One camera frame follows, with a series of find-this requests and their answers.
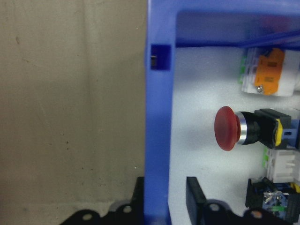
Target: mounting hole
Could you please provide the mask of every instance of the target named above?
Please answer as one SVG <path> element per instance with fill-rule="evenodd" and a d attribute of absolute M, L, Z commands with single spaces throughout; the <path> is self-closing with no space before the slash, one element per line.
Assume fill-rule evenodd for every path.
<path fill-rule="evenodd" d="M 93 218 L 92 214 L 88 213 L 88 214 L 84 214 L 82 217 L 83 221 L 89 221 Z"/>
<path fill-rule="evenodd" d="M 130 213 L 132 211 L 132 208 L 130 205 L 127 205 L 123 208 L 123 212 L 124 213 Z"/>

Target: black plastic bracket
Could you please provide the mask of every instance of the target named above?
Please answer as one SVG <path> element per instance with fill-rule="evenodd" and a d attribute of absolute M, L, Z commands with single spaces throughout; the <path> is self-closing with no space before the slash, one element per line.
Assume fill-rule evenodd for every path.
<path fill-rule="evenodd" d="M 116 207 L 113 204 L 104 216 L 92 210 L 80 210 L 71 215 L 61 225 L 143 225 L 144 177 L 138 177 L 132 198 Z"/>

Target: screw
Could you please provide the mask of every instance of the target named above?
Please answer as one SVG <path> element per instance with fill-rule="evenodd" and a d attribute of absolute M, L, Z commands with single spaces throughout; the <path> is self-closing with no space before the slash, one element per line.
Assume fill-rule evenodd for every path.
<path fill-rule="evenodd" d="M 210 204 L 210 209 L 211 211 L 217 212 L 220 210 L 220 206 L 218 206 L 217 204 Z"/>
<path fill-rule="evenodd" d="M 257 86 L 257 87 L 256 87 L 256 90 L 257 90 L 257 92 L 259 92 L 259 93 L 263 92 L 263 86 L 262 86 L 262 85 Z"/>
<path fill-rule="evenodd" d="M 261 219 L 263 217 L 263 214 L 260 211 L 252 211 L 251 216 L 253 216 L 255 219 Z"/>

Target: yellow latch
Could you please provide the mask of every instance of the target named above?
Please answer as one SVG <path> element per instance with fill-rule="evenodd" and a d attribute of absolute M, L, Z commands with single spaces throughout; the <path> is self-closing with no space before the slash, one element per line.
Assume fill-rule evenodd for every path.
<path fill-rule="evenodd" d="M 281 138 L 283 133 L 283 127 L 279 119 L 276 119 L 278 122 L 278 127 L 275 133 L 275 146 L 278 146 L 281 144 Z"/>

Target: electrical component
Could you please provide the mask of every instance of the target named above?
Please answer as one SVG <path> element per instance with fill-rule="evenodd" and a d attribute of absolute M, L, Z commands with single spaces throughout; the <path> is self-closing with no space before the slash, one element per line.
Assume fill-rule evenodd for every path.
<path fill-rule="evenodd" d="M 274 183 L 294 182 L 300 185 L 300 152 L 268 149 L 265 153 L 267 178 Z"/>
<path fill-rule="evenodd" d="M 278 48 L 247 49 L 241 62 L 240 81 L 247 93 L 292 96 L 300 90 L 300 52 Z"/>
<path fill-rule="evenodd" d="M 296 223 L 300 214 L 300 194 L 289 183 L 273 183 L 266 177 L 248 179 L 245 206 L 263 208 L 289 223 Z"/>
<path fill-rule="evenodd" d="M 299 110 L 235 113 L 224 106 L 216 114 L 214 127 L 217 143 L 226 151 L 232 150 L 236 143 L 247 145 L 257 141 L 270 149 L 299 149 Z"/>

